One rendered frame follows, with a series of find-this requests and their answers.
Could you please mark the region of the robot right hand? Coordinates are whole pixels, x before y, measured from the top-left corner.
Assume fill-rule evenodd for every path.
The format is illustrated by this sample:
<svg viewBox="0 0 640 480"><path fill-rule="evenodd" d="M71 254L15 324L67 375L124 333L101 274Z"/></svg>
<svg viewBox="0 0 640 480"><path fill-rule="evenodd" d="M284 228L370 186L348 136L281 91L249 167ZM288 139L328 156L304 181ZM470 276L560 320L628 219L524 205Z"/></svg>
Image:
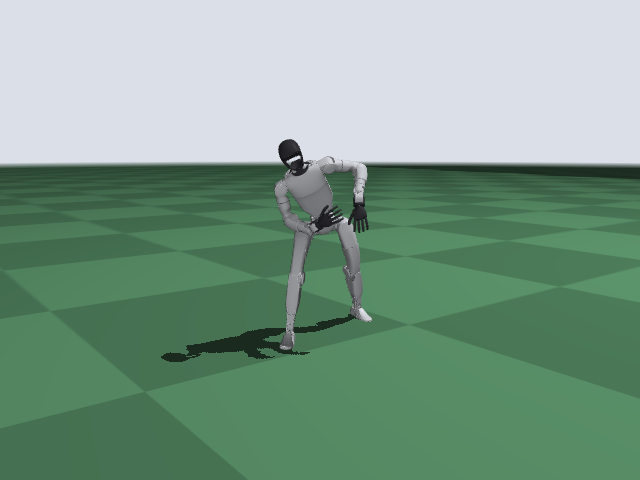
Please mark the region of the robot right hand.
<svg viewBox="0 0 640 480"><path fill-rule="evenodd" d="M342 220L344 219L344 218L341 218L341 219L339 219L339 220L337 220L337 221L332 222L333 220L335 220L335 219L339 218L340 216L342 216L342 215L343 215L343 213L341 213L341 214L337 215L336 217L331 218L332 216L334 216L334 215L336 215L338 212L340 212L340 211L341 211L341 209L339 209L338 211L336 211L336 212L332 213L331 215L329 215L329 214L330 214L332 211L334 211L338 206L335 206L334 208L332 208L331 210L329 210L327 213L325 213L325 211L326 211L326 209L327 209L328 207L329 207L329 205L325 206L325 207L323 208L323 210L322 210L322 212L321 212L321 214L320 214L319 218L318 218L318 219L316 219L316 220L314 220L314 221L312 221L312 222L310 223L310 225L311 225L311 224L313 224L313 223L315 223L315 226L319 229L319 230L317 230L316 232L318 232L318 231L322 230L324 227L330 227L330 226L332 226L332 225L334 225L334 224L336 224L336 223L338 223L338 222L340 222L340 221L342 221ZM324 214L324 213L325 213L325 214ZM323 214L324 214L324 215L323 215Z"/></svg>

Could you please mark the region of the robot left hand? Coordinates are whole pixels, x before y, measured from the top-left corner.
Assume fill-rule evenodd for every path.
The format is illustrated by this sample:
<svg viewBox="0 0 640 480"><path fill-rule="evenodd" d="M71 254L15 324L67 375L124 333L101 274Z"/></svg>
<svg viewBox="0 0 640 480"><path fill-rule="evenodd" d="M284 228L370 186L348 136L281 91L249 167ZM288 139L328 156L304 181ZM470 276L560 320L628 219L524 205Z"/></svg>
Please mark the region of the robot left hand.
<svg viewBox="0 0 640 480"><path fill-rule="evenodd" d="M351 220L352 220L352 218L354 218L353 230L354 230L354 232L356 232L356 220L357 220L358 233L360 233L360 220L361 220L362 231L364 232L364 220L363 219L365 218L366 228L368 230L369 228L368 228L368 221L367 221L367 213L366 213L366 210L363 208L365 206L365 198L364 198L364 196L363 196L363 203L362 202L355 203L355 196L354 196L353 197L353 206L355 208L352 210L353 212L349 217L348 225L351 224Z"/></svg>

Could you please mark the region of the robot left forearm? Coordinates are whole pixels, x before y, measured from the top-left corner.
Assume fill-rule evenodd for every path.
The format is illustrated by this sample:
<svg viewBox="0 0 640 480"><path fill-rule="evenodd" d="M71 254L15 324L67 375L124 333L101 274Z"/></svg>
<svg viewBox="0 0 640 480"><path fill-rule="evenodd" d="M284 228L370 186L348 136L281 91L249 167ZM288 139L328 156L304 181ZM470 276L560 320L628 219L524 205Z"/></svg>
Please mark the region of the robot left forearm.
<svg viewBox="0 0 640 480"><path fill-rule="evenodd" d="M357 165L357 175L354 177L354 189L353 195L355 196L355 203L362 202L364 196L365 184L367 183L367 168L364 164Z"/></svg>

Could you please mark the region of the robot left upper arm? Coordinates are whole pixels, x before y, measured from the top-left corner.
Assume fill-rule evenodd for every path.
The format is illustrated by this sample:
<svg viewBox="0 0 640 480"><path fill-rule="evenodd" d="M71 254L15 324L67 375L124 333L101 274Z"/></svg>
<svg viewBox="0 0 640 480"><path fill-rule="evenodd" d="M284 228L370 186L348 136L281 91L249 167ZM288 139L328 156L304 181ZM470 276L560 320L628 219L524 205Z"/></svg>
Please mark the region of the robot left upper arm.
<svg viewBox="0 0 640 480"><path fill-rule="evenodd" d="M348 160L335 159L333 157L324 157L316 161L318 167L325 174L332 174L333 172L349 172L352 171L352 175L357 175L357 165L359 162L352 162ZM362 163L361 163L362 164ZM367 167L366 167L367 168Z"/></svg>

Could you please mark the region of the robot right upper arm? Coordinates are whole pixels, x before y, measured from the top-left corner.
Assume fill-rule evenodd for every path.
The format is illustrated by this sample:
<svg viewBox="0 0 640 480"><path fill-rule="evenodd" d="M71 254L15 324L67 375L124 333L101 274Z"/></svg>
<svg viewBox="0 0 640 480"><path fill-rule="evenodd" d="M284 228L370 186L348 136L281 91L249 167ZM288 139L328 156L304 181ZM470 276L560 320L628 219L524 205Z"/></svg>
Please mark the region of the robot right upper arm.
<svg viewBox="0 0 640 480"><path fill-rule="evenodd" d="M289 201L289 197L286 196L288 189L286 185L285 178L278 181L274 186L275 197L277 200L279 211L284 218L289 218L292 221L296 221L299 217L295 213L291 213L291 205Z"/></svg>

